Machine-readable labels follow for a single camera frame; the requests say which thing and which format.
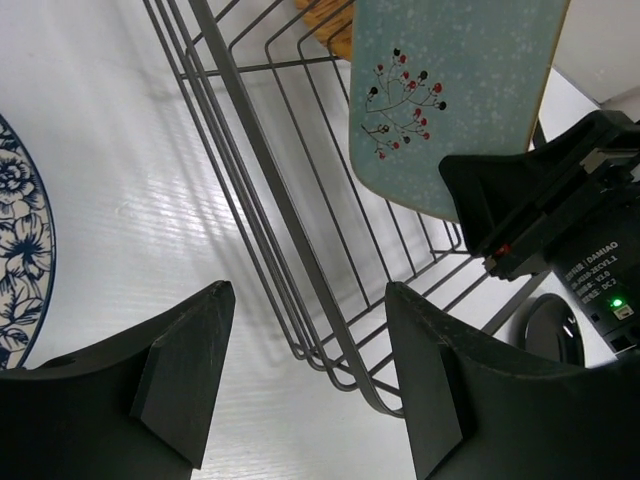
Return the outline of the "blue floral white plate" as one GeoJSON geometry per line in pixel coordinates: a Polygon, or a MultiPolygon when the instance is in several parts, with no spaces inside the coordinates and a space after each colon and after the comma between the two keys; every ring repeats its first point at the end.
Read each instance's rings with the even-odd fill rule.
{"type": "Polygon", "coordinates": [[[52,209],[38,169],[1,120],[1,368],[24,365],[44,325],[56,267],[52,209]]]}

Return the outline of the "woven bamboo round plate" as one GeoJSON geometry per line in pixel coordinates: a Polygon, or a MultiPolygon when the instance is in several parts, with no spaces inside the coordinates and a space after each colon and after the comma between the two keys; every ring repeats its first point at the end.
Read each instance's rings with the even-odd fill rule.
{"type": "Polygon", "coordinates": [[[340,59],[352,60],[354,1],[294,0],[294,5],[323,47],[340,59]]]}

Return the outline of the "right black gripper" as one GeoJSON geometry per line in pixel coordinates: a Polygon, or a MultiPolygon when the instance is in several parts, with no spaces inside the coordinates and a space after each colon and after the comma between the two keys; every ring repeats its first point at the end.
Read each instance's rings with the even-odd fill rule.
{"type": "Polygon", "coordinates": [[[638,354],[638,122],[592,112],[532,151],[451,154],[439,173],[491,275],[552,271],[614,354],[638,354]]]}

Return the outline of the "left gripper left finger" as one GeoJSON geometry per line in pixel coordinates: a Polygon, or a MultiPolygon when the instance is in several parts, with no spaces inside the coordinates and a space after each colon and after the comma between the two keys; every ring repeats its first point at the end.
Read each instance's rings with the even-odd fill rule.
{"type": "Polygon", "coordinates": [[[203,465],[235,293],[171,309],[34,369],[1,375],[5,479],[188,479],[203,465]]]}

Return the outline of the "light green rectangular plate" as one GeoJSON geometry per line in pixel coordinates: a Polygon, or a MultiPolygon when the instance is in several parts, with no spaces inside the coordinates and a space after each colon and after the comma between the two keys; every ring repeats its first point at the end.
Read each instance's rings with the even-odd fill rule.
{"type": "Polygon", "coordinates": [[[530,145],[565,1],[359,1],[354,7],[349,160],[369,191],[453,221],[449,155],[530,145]]]}

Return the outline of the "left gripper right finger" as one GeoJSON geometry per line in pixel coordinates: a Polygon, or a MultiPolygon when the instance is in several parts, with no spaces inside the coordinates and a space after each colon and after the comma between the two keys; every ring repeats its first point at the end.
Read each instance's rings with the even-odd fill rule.
{"type": "Polygon", "coordinates": [[[635,479],[639,359],[550,361],[444,313],[400,282],[385,311],[420,479],[635,479]]]}

